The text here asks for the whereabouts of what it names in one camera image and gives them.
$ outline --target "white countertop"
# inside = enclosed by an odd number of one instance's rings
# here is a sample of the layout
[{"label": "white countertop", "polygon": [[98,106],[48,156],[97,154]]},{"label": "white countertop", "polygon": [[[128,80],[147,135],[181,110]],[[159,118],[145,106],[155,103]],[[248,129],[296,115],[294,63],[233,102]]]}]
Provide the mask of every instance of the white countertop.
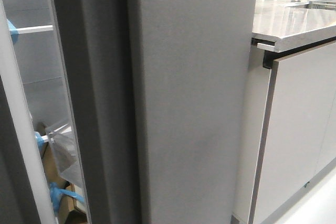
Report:
[{"label": "white countertop", "polygon": [[336,10],[304,9],[291,2],[256,4],[253,38],[270,41],[258,47],[283,52],[336,36]]}]

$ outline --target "white cabinet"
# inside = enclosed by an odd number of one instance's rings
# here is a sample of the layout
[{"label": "white cabinet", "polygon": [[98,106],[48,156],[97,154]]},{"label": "white cabinet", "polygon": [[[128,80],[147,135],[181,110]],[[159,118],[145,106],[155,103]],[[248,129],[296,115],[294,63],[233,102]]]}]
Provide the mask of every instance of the white cabinet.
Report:
[{"label": "white cabinet", "polygon": [[[264,95],[258,95],[260,90],[251,94],[249,86],[253,84],[248,80],[246,99],[259,96],[266,107],[245,103],[245,153],[240,155],[234,212],[242,222],[264,221],[336,157],[335,51],[336,43],[332,42],[275,60],[266,100]],[[249,78],[265,82],[268,76],[257,78],[249,73]],[[258,118],[260,114],[254,111],[255,107],[264,110],[264,120],[259,125],[251,121],[253,115]],[[251,143],[258,147],[257,154],[255,146],[249,147],[254,156],[246,155],[246,147]],[[246,166],[255,168],[246,171]]]},{"label": "white cabinet", "polygon": [[333,105],[329,115],[328,125],[325,129],[322,148],[319,155],[319,160],[316,166],[315,174],[320,172],[336,158],[336,100],[333,98]]}]

